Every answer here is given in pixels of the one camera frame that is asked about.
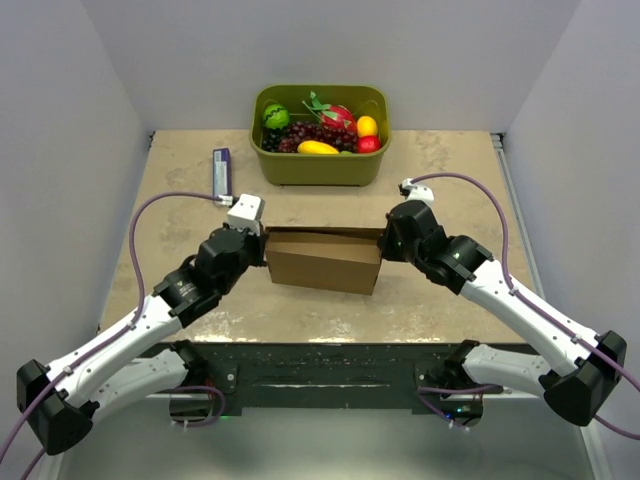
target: green basket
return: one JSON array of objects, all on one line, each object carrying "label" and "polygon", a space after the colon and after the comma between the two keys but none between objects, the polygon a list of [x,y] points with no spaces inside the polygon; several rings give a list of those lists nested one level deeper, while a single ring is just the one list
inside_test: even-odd
[{"label": "green basket", "polygon": [[[260,148],[264,127],[262,112],[274,103],[289,110],[291,121],[313,120],[302,104],[309,101],[313,91],[323,103],[344,105],[357,119],[373,117],[378,124],[380,150],[353,155],[302,155],[300,153],[272,153]],[[251,147],[258,154],[260,168],[266,179],[275,185],[368,185],[376,178],[384,152],[391,142],[391,127],[387,99],[378,90],[364,85],[273,85],[262,90],[256,98]]]}]

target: cardboard box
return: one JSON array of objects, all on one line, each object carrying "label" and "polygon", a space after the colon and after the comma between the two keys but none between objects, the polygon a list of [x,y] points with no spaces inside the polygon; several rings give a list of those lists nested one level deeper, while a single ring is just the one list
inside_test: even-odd
[{"label": "cardboard box", "polygon": [[270,227],[271,281],[371,295],[380,272],[382,228]]}]

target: apple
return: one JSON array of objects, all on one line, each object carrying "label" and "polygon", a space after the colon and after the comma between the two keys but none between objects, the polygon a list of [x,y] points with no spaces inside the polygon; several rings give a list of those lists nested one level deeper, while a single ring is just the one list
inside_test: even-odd
[{"label": "apple", "polygon": [[380,139],[375,135],[358,139],[358,153],[373,153],[378,150],[380,150]]}]

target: beige tabletop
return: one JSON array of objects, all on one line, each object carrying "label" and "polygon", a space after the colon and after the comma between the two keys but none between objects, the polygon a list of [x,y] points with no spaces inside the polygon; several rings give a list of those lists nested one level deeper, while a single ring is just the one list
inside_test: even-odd
[{"label": "beige tabletop", "polygon": [[[398,183],[433,172],[459,172],[484,183],[510,226],[512,273],[531,287],[522,242],[491,138],[485,132],[396,131],[378,177],[366,187],[279,187],[260,171],[244,130],[156,132],[136,206],[168,190],[211,193],[214,148],[231,150],[234,194],[266,200],[263,223],[384,227],[384,214],[402,201]],[[498,216],[475,187],[454,179],[430,183],[434,212],[447,234],[469,235],[494,253],[501,247]],[[177,268],[225,220],[213,203],[170,198],[147,209],[136,233],[147,292]],[[110,326],[133,309],[137,289],[124,245],[102,321]],[[201,342],[491,342],[521,341],[480,307],[432,285],[407,264],[383,262],[373,296],[272,284],[266,268],[250,269],[219,307],[175,338]]]}]

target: wall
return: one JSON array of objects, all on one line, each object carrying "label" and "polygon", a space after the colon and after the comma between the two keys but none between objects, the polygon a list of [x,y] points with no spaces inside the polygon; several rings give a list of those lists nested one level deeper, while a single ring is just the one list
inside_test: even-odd
[{"label": "wall", "polygon": [[[518,114],[506,148],[549,300],[629,342],[640,375],[640,3],[583,0]],[[621,384],[603,416],[640,432]],[[604,432],[616,478],[637,478],[637,442]]]},{"label": "wall", "polygon": [[[15,372],[96,331],[146,134],[77,0],[0,3],[0,440]],[[0,466],[36,452],[25,429]]]},{"label": "wall", "polygon": [[395,128],[505,131],[579,0],[82,0],[154,128],[248,128],[273,83],[372,84]]}]

